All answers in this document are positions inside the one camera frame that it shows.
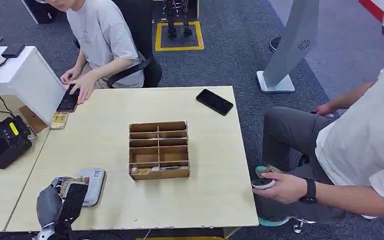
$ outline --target black smartphone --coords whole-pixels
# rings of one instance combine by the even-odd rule
[[[62,97],[61,103],[56,109],[57,112],[69,112],[72,113],[75,111],[77,106],[77,100],[79,98],[80,89],[77,89],[72,95],[70,94],[73,89],[74,84],[70,85],[65,91],[64,96]]]
[[[202,90],[202,92],[196,96],[196,100],[223,116],[226,116],[233,108],[233,103],[208,89]]]

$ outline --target yellow label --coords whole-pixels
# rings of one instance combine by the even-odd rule
[[[17,136],[19,134],[19,131],[17,130],[16,126],[14,125],[13,122],[11,122],[9,124],[9,127],[12,129],[12,131],[14,132],[14,134]]]

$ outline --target black office chair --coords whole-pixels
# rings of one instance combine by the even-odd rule
[[[163,76],[163,70],[154,58],[152,44],[152,3],[153,0],[112,0],[123,13],[123,17],[130,29],[133,42],[137,50],[145,58],[140,64],[130,67],[122,72],[111,76],[106,84],[113,89],[113,84],[133,73],[143,70],[145,80],[144,88],[156,88]]]

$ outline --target wristwatch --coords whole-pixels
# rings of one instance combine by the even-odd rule
[[[316,199],[316,184],[311,178],[304,178],[307,181],[307,193],[299,199],[301,203],[305,204],[315,204],[317,203]]]

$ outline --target caster wheel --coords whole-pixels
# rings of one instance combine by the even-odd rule
[[[301,233],[301,230],[303,229],[303,225],[304,223],[300,222],[299,225],[298,224],[294,224],[292,227],[293,227],[293,231],[296,233],[296,234],[300,234]]]

